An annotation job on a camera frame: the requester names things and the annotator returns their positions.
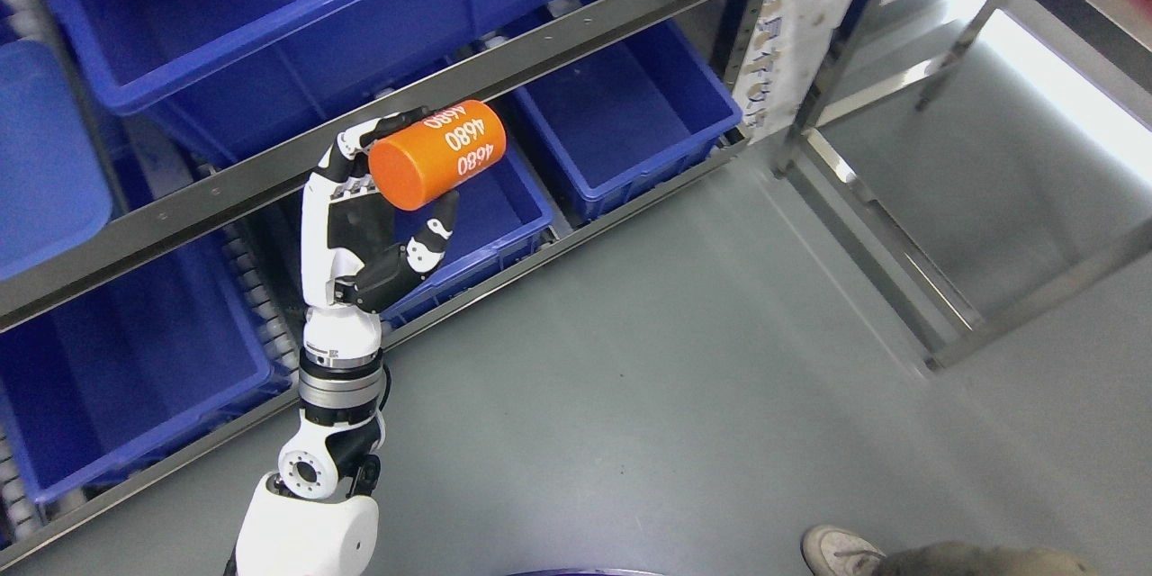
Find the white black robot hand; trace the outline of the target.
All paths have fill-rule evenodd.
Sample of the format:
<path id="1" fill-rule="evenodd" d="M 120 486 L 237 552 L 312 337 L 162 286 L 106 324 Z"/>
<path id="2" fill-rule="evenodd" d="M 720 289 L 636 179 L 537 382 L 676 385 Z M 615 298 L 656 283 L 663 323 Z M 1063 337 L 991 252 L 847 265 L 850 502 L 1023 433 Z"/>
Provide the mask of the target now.
<path id="1" fill-rule="evenodd" d="M 458 192 L 437 199 L 419 232 L 397 240 L 396 210 L 367 166 L 376 141 L 430 113 L 407 109 L 342 130 L 301 190 L 301 296 L 308 309 L 300 366 L 306 374 L 369 374 L 382 346 L 380 312 L 444 264 Z"/>

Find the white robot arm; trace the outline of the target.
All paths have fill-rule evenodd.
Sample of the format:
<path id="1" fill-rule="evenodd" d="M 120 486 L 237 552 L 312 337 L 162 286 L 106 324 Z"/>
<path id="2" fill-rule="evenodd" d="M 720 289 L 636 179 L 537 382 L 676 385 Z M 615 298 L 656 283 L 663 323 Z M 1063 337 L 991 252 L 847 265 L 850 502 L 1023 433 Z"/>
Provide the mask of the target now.
<path id="1" fill-rule="evenodd" d="M 301 356 L 300 429 L 256 482 L 226 575 L 362 575 L 374 556 L 374 497 L 391 370 L 376 353 L 359 367 Z"/>

